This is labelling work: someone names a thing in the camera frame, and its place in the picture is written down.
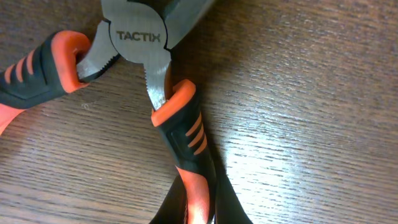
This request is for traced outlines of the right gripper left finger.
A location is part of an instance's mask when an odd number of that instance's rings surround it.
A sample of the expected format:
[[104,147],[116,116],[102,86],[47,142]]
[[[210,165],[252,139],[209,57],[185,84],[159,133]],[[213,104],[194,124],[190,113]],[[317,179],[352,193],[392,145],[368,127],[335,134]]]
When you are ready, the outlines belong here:
[[162,205],[150,224],[186,224],[187,193],[181,177],[176,176]]

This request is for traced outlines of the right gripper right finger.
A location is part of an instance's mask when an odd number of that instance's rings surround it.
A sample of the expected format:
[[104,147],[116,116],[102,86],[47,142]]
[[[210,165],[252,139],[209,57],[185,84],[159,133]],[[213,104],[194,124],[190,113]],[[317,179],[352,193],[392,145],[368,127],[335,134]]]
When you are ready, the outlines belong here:
[[226,174],[218,177],[215,198],[216,224],[252,224]]

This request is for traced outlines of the long nose pliers orange black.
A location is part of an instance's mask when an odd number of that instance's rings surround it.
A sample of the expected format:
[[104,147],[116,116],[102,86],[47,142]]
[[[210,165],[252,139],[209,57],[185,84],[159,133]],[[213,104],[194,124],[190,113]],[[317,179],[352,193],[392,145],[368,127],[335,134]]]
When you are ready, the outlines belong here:
[[[175,49],[183,78],[220,1]],[[93,38],[100,1],[1,1],[1,71],[56,30]],[[1,223],[149,223],[177,171],[151,124],[143,68],[121,58],[74,94],[25,111],[1,136]]]

